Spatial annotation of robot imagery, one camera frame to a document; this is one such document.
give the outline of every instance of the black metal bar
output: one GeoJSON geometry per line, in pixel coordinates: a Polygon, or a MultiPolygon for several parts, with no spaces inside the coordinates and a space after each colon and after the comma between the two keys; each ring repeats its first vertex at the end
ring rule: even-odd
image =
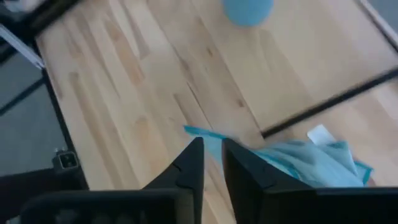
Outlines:
{"type": "Polygon", "coordinates": [[[324,101],[323,103],[320,103],[319,105],[316,105],[316,106],[310,108],[309,110],[306,110],[300,114],[297,114],[297,115],[291,117],[287,121],[281,122],[280,124],[277,124],[277,125],[269,128],[268,130],[263,131],[261,133],[261,135],[263,138],[267,138],[267,137],[269,137],[273,134],[276,134],[280,131],[283,131],[283,130],[285,130],[285,129],[287,129],[305,119],[308,119],[316,114],[319,114],[322,111],[325,111],[325,110],[331,108],[332,106],[335,106],[339,103],[349,100],[361,93],[364,93],[365,91],[368,91],[368,90],[374,88],[375,86],[378,86],[382,83],[391,81],[397,77],[398,77],[398,67],[395,68],[394,70],[391,70],[391,71],[385,73],[385,74],[379,75],[378,77],[376,77],[366,83],[357,85],[356,87],[354,87],[342,94],[333,96],[330,99],[324,101]]]}
{"type": "Polygon", "coordinates": [[[22,91],[20,94],[18,94],[13,100],[5,104],[2,108],[0,108],[0,116],[3,116],[6,114],[10,109],[12,109],[14,106],[18,105],[22,100],[27,98],[30,94],[32,94],[34,91],[36,91],[38,88],[40,88],[44,84],[44,79],[41,78],[31,84],[28,88],[26,88],[24,91],[22,91]]]}
{"type": "Polygon", "coordinates": [[[58,104],[57,97],[55,96],[54,89],[51,86],[49,75],[48,75],[46,70],[42,70],[42,75],[43,75],[43,79],[44,79],[44,84],[47,87],[47,91],[49,92],[49,95],[50,95],[51,104],[54,107],[55,114],[57,115],[58,122],[60,123],[60,128],[61,128],[62,134],[63,134],[63,136],[65,138],[65,142],[67,144],[67,148],[68,148],[68,150],[75,151],[75,147],[74,147],[74,145],[72,143],[72,139],[70,137],[67,125],[66,125],[65,120],[63,118],[60,105],[58,104]]]}
{"type": "MultiPolygon", "coordinates": [[[[5,26],[27,44],[33,41],[44,29],[64,15],[79,1],[81,0],[47,0],[19,22],[11,22],[8,19],[5,26]]],[[[0,53],[0,64],[2,64],[14,55],[16,51],[1,39],[0,45],[4,47],[4,50],[0,53]]]]}

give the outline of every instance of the wooden floor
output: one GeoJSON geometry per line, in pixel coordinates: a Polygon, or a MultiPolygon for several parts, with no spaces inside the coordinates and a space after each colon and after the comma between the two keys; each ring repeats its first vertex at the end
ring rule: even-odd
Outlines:
{"type": "MultiPolygon", "coordinates": [[[[145,186],[191,140],[184,124],[261,147],[260,130],[398,64],[347,0],[275,1],[256,28],[232,25],[214,0],[86,0],[37,41],[93,190],[145,186]]],[[[379,106],[383,97],[371,99],[379,106]]],[[[355,111],[365,110],[366,118],[370,109],[382,110],[360,105],[355,111]]],[[[371,125],[379,120],[395,130],[393,116],[371,125]]],[[[360,120],[349,121],[356,125],[349,133],[365,128],[366,136],[379,136],[360,120]]],[[[306,124],[294,131],[301,137],[306,124]]],[[[373,159],[365,149],[355,152],[373,159]]],[[[206,162],[203,222],[233,223],[217,164],[206,162]]]]}

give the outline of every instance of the white tag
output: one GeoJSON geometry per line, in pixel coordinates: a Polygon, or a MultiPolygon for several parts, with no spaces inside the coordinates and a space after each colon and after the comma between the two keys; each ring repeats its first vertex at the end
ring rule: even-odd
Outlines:
{"type": "Polygon", "coordinates": [[[330,134],[330,132],[324,127],[323,124],[319,124],[315,128],[307,132],[308,138],[312,143],[317,146],[330,144],[336,141],[336,139],[330,134]]]}

